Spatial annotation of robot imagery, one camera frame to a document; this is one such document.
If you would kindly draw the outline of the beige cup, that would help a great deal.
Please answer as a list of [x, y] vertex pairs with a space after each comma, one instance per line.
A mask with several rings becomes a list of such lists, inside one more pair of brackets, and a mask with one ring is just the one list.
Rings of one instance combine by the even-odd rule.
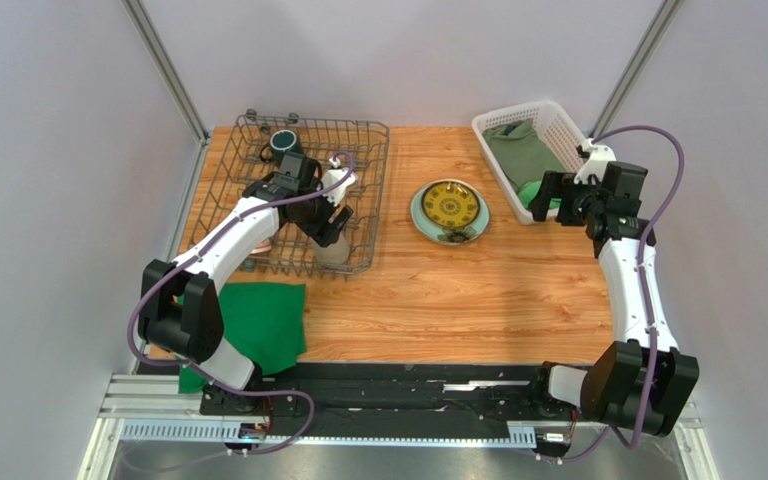
[[343, 232], [340, 232], [336, 241], [327, 247], [318, 243], [312, 243], [314, 259], [321, 265], [344, 265], [350, 256], [351, 247]]

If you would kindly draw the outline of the yellow patterned plate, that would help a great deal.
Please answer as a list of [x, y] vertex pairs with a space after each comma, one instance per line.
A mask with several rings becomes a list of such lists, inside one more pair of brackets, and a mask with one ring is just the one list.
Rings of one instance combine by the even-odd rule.
[[430, 184], [421, 193], [420, 207], [432, 223], [444, 229], [470, 226], [482, 210], [478, 194], [454, 180]]

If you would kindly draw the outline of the light blue flower plate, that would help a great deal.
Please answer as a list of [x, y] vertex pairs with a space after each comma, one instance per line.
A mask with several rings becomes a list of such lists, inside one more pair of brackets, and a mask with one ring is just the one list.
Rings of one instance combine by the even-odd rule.
[[[454, 180], [461, 182], [471, 187], [478, 194], [482, 210], [479, 213], [478, 219], [472, 225], [460, 229], [444, 229], [432, 223], [422, 212], [420, 207], [421, 193], [430, 184], [443, 180]], [[486, 231], [491, 220], [490, 209], [484, 197], [472, 185], [469, 185], [465, 181], [452, 178], [436, 180], [422, 186], [412, 197], [409, 211], [414, 226], [423, 236], [438, 244], [447, 246], [463, 245], [476, 240]]]

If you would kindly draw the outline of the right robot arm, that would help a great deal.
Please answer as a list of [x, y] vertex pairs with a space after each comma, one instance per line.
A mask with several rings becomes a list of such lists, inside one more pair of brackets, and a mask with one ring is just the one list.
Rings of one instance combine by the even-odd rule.
[[604, 274], [613, 341], [588, 369], [545, 362], [535, 377], [536, 399], [546, 407], [577, 408], [583, 419], [639, 435], [664, 437], [675, 426], [699, 379], [696, 357], [681, 353], [670, 332], [655, 278], [656, 239], [640, 217], [645, 168], [611, 161], [602, 175], [580, 180], [548, 171], [529, 208], [582, 226]]

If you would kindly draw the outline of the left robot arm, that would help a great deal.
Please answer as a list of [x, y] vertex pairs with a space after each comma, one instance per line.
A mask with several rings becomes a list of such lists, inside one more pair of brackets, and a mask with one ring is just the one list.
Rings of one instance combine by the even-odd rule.
[[294, 224], [320, 247], [338, 241], [353, 214], [343, 205], [356, 182], [356, 160], [338, 151], [324, 168], [288, 152], [276, 169], [246, 187], [231, 212], [190, 250], [153, 260], [142, 274], [141, 298], [127, 341], [142, 362], [138, 339], [168, 351], [211, 384], [243, 394], [258, 370], [225, 336], [219, 294], [231, 274], [263, 241]]

